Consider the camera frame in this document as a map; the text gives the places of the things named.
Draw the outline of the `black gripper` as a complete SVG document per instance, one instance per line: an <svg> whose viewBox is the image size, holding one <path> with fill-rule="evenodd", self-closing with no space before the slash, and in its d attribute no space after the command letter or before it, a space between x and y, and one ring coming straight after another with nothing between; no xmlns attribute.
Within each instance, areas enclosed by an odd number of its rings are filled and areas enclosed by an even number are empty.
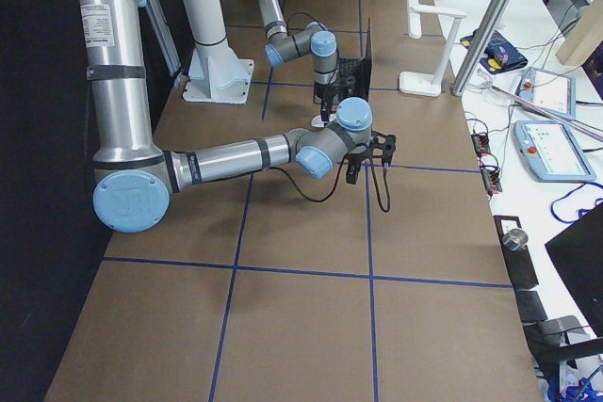
<svg viewBox="0 0 603 402"><path fill-rule="evenodd" d="M337 101L336 84L315 84L314 85L314 103L320 105L320 119L328 121L332 114L333 103Z"/></svg>
<svg viewBox="0 0 603 402"><path fill-rule="evenodd" d="M346 154L348 161L346 168L346 183L350 185L356 185L359 177L359 173L362 170L363 162L370 161L373 158L373 143L360 143L351 152Z"/></svg>

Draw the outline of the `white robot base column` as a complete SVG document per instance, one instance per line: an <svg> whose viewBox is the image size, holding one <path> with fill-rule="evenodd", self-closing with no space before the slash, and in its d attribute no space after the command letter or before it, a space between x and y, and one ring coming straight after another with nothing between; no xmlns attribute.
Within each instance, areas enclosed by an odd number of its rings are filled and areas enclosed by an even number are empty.
<svg viewBox="0 0 603 402"><path fill-rule="evenodd" d="M184 100L245 104L254 62L238 58L230 47L220 0L183 0L183 3L195 42Z"/></svg>

